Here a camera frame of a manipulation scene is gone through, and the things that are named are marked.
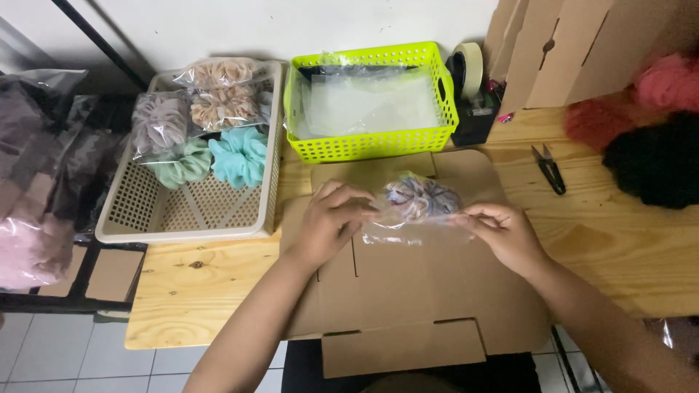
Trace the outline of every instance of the masking tape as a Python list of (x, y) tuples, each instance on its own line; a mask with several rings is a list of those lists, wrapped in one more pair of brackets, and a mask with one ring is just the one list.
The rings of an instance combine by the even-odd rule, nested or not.
[(483, 54), (476, 43), (460, 43), (454, 48), (454, 53), (461, 52), (466, 63), (466, 75), (463, 78), (462, 99), (471, 99), (478, 94), (483, 80)]

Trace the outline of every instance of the turquoise scrunchie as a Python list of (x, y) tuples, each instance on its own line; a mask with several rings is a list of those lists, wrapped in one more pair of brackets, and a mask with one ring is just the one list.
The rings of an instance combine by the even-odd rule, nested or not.
[(161, 162), (148, 164), (148, 169), (165, 187), (176, 190), (186, 182), (200, 182), (206, 179), (211, 166), (211, 150), (206, 141), (193, 138), (185, 142), (184, 157), (175, 162), (167, 162), (172, 158), (162, 155)]
[(227, 129), (221, 133), (220, 142), (209, 140), (209, 148), (216, 159), (211, 166), (216, 179), (228, 180), (236, 190), (243, 185), (262, 184), (267, 136), (254, 127)]

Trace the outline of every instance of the thread snips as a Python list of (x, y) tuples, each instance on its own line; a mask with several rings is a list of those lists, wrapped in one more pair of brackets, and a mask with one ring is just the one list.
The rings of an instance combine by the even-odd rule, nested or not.
[(565, 194), (565, 183), (561, 177), (561, 172), (559, 172), (559, 166), (554, 161), (546, 145), (544, 144), (543, 155), (541, 155), (534, 146), (531, 147), (531, 152), (534, 154), (534, 158), (536, 158), (539, 168), (544, 176), (546, 176), (546, 180), (549, 181), (551, 188), (553, 188), (558, 195)]

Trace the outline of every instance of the lime green plastic basket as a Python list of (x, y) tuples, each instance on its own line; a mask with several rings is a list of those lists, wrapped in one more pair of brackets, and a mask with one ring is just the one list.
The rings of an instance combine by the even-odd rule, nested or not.
[[(394, 157), (417, 152), (436, 152), (444, 148), (449, 136), (456, 129), (459, 117), (454, 105), (454, 82), (442, 62), (439, 49), (434, 42), (407, 43), (403, 45), (381, 46), (378, 48), (346, 50), (335, 52), (336, 56), (323, 56), (323, 64), (340, 64), (340, 56), (349, 59), (350, 64), (369, 66), (418, 66), (429, 67), (432, 86), (440, 107), (441, 127), (406, 129), (403, 131), (380, 132), (337, 138), (298, 140), (287, 132), (287, 140), (305, 163), (354, 161), (358, 159)], [(298, 56), (291, 60), (291, 66), (299, 69), (304, 66), (321, 65), (321, 54)], [(301, 92), (296, 78), (299, 73), (290, 72), (284, 89), (284, 110), (287, 126), (293, 132), (298, 124), (297, 116), (303, 113)]]

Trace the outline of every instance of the floor tile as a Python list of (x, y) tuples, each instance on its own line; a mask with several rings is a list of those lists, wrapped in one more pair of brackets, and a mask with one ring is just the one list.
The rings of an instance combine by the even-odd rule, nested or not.
[(283, 369), (267, 370), (255, 393), (281, 393), (283, 373)]
[(546, 344), (539, 348), (536, 351), (531, 351), (532, 355), (539, 355), (542, 353), (554, 353), (556, 352), (556, 348), (554, 348), (554, 339), (552, 337), (549, 337), (548, 342)]
[(94, 325), (80, 378), (109, 378), (150, 375), (155, 350), (127, 350), (124, 338), (127, 324)]
[(10, 378), (33, 316), (34, 314), (18, 313), (4, 315), (5, 323), (0, 329), (0, 382), (6, 382)]
[(146, 393), (149, 376), (79, 379), (73, 393)]
[(191, 373), (208, 345), (201, 347), (164, 348), (155, 350), (151, 374)]
[(169, 376), (151, 376), (148, 393), (181, 393), (189, 374), (171, 374)]
[(532, 355), (539, 375), (541, 393), (568, 393), (565, 378), (555, 354)]
[(4, 393), (73, 393), (75, 380), (44, 380), (40, 382), (11, 382)]
[[(599, 389), (597, 388), (597, 384), (595, 384), (595, 379), (592, 376), (592, 370), (590, 369), (590, 366), (587, 364), (587, 359), (585, 359), (585, 355), (582, 354), (582, 352), (574, 352), (574, 353), (568, 353), (568, 361), (570, 362), (570, 368), (572, 368), (573, 374), (575, 374), (575, 380), (577, 381), (577, 386), (580, 388), (582, 392), (593, 392), (593, 393), (598, 393)], [(599, 374), (597, 374), (597, 379), (600, 381), (600, 385), (602, 386), (602, 390), (606, 393), (611, 393), (611, 390), (607, 386), (604, 380), (600, 377)], [(568, 378), (568, 373), (565, 373), (565, 380), (568, 382), (569, 386), (572, 386), (570, 384), (570, 379)]]
[(565, 329), (561, 325), (556, 325), (556, 330), (558, 331), (559, 336), (561, 337), (561, 344), (563, 344), (563, 349), (566, 352), (580, 351), (580, 348), (577, 347), (575, 341), (572, 340), (572, 338), (568, 335), (568, 333), (565, 332)]
[(91, 315), (35, 315), (10, 380), (77, 378), (92, 325)]
[(269, 365), (270, 369), (284, 368), (284, 360), (287, 358), (287, 344), (287, 341), (282, 341), (279, 343), (277, 352), (275, 352), (274, 358), (272, 358), (272, 363)]

